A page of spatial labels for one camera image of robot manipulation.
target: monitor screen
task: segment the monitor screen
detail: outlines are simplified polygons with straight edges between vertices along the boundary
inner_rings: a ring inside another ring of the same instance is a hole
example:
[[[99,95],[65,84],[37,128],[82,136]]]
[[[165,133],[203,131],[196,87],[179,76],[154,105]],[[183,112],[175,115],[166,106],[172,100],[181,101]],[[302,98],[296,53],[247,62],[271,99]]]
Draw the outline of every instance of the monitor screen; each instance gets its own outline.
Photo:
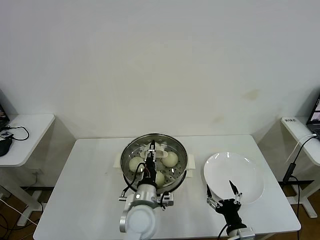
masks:
[[[320,122],[320,96],[318,97],[314,108],[312,110],[311,116],[309,117],[308,123]]]

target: table leg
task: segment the table leg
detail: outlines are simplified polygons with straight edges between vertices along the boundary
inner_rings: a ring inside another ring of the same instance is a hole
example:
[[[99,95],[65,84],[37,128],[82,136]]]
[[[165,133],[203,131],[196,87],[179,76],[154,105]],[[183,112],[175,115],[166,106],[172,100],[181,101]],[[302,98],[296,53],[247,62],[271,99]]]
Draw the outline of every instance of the table leg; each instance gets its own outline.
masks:
[[[298,186],[292,185],[293,190],[297,193],[295,196],[288,196],[287,199],[291,205],[298,204]],[[300,204],[304,207],[309,218],[315,219],[318,217],[316,211],[308,200],[308,197],[320,189],[320,176],[310,183],[305,189],[300,188]]]
[[[34,193],[32,194],[32,197],[34,199],[38,199],[41,195],[42,191],[34,191]],[[31,207],[31,206],[28,206],[23,212],[23,216],[21,216],[19,218],[19,221],[17,222],[17,226],[25,226],[28,222],[28,219],[27,218],[30,218],[30,215],[33,211],[37,211],[37,212],[41,212],[42,211],[42,208],[43,210],[45,209],[46,207],[46,203],[42,203],[42,206],[40,208],[37,208],[35,209],[34,207]]]
[[[12,176],[5,173],[4,171],[1,171],[0,173],[0,185],[3,186],[5,189],[7,189],[10,193],[15,195],[18,199],[20,199],[22,202],[24,202],[28,206],[34,209],[41,209],[41,204],[32,196],[30,196],[26,191],[24,191],[19,186],[17,181],[15,181]]]

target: wooden floor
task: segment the wooden floor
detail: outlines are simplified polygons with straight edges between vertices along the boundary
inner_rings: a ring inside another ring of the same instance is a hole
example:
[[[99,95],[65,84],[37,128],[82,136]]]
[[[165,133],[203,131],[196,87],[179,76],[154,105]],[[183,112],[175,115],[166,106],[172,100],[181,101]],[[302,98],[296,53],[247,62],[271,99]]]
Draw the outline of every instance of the wooden floor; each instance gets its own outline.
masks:
[[[284,193],[286,196],[294,196],[295,192],[291,186],[284,187]],[[43,191],[40,196],[40,202],[47,202],[51,195],[51,191]],[[9,205],[13,206],[20,212],[22,212],[26,205],[17,199],[15,196],[11,195],[9,198],[4,198]],[[305,209],[300,206],[299,208],[299,218],[302,225],[300,231],[300,240],[317,240],[320,239],[320,191],[317,191],[312,196],[309,197],[309,201],[314,207],[315,211],[318,213],[318,218],[309,218]],[[294,211],[297,211],[297,206],[292,206]],[[32,240],[33,232],[36,229],[36,226],[30,224],[29,226],[20,229],[21,227],[15,226],[16,222],[19,219],[19,214],[6,206],[3,202],[0,202],[0,214],[3,215],[7,222],[9,229],[15,228],[15,230],[6,231],[1,226],[6,227],[6,222],[3,217],[0,216],[0,240]],[[41,212],[33,212],[30,219],[32,221],[37,221],[41,217]],[[268,240],[296,240],[297,232],[281,233],[276,234]]]

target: steamed bun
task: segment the steamed bun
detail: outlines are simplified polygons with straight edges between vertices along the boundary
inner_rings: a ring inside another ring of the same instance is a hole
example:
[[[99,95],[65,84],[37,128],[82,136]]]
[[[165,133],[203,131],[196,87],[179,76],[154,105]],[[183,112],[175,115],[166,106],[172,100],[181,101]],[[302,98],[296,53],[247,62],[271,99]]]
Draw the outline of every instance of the steamed bun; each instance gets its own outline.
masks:
[[[165,184],[165,175],[162,172],[156,171],[155,183],[158,188],[162,187]]]
[[[139,163],[143,163],[144,160],[142,157],[139,157],[139,156],[136,156],[134,158],[132,158],[130,161],[129,161],[129,169],[131,172],[135,173],[136,170],[137,170],[137,167],[139,165]],[[145,167],[141,164],[139,166],[139,170],[138,170],[138,173],[141,173],[143,170],[145,169]]]
[[[162,158],[162,163],[166,167],[172,168],[178,163],[178,155],[175,154],[174,152],[169,151],[168,156]]]

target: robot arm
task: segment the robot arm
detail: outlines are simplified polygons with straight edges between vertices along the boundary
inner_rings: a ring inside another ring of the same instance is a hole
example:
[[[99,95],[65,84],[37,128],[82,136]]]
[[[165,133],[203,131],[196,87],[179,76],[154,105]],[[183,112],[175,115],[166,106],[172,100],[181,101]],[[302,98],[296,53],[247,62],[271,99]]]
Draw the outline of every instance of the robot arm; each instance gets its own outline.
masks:
[[[153,211],[156,207],[174,205],[174,197],[170,192],[157,196],[156,184],[156,144],[152,141],[145,154],[142,180],[138,182],[137,191],[125,197],[122,192],[119,201],[125,201],[124,210],[120,218],[120,232],[126,233],[125,240],[147,240],[152,238],[156,231],[156,216]]]
[[[239,217],[238,210],[241,207],[242,193],[238,192],[237,187],[229,181],[234,198],[215,201],[212,197],[209,186],[206,186],[207,199],[206,202],[212,207],[218,214],[222,214],[227,224],[226,233],[230,237],[228,240],[254,240],[255,233],[251,227],[247,227],[242,223],[242,219]]]

